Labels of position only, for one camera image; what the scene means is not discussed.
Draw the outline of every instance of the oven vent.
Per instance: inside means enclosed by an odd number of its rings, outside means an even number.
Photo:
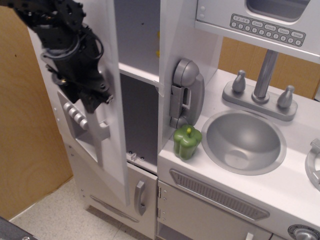
[[[232,196],[222,190],[201,182],[184,173],[178,172],[174,169],[170,170],[170,174],[174,182],[201,197],[204,197],[219,206],[227,208],[235,213],[238,213],[251,220],[257,221],[269,217],[269,213],[257,206],[254,206],[244,200]]]

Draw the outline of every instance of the silver sink basin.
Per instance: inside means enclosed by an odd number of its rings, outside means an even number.
[[[210,117],[202,128],[202,146],[220,167],[242,175],[273,171],[287,149],[284,136],[272,122],[240,110]]]

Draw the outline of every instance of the tile floor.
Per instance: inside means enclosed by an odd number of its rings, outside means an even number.
[[[80,200],[72,179],[11,222],[39,240],[150,240]]]

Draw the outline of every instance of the toy pepper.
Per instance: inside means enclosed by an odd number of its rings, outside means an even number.
[[[174,153],[182,160],[188,160],[202,140],[202,134],[192,125],[183,125],[173,135]]]

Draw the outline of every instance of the microwave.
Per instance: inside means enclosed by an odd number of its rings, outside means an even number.
[[[319,0],[198,0],[195,27],[320,64]]]

